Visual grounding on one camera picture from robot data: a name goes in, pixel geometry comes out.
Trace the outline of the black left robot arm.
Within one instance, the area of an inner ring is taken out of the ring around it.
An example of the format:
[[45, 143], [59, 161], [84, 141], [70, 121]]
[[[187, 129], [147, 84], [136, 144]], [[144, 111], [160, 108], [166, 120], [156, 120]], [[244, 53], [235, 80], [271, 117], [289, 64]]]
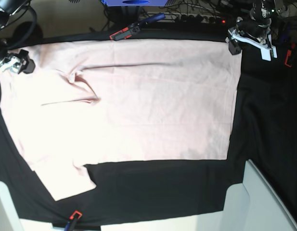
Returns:
[[261, 52], [261, 58], [271, 61], [277, 58], [276, 47], [272, 44], [271, 17], [286, 11], [282, 0], [256, 0], [247, 18], [237, 17], [236, 25], [228, 29], [226, 42], [232, 55], [241, 53], [243, 44], [252, 45]]

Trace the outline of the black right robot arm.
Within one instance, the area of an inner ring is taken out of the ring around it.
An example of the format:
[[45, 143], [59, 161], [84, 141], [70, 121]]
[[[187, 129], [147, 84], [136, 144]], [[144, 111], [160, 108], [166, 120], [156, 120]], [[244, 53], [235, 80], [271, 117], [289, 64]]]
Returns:
[[31, 74], [36, 67], [34, 61], [29, 58], [28, 51], [21, 49], [18, 53], [9, 53], [10, 50], [24, 43], [37, 25], [37, 13], [30, 6], [29, 0], [0, 0], [0, 32], [17, 21], [10, 22], [10, 17], [20, 10], [25, 13], [29, 12], [32, 16], [32, 22], [28, 30], [15, 42], [7, 43], [2, 39], [0, 40], [0, 75], [6, 70], [16, 74]]

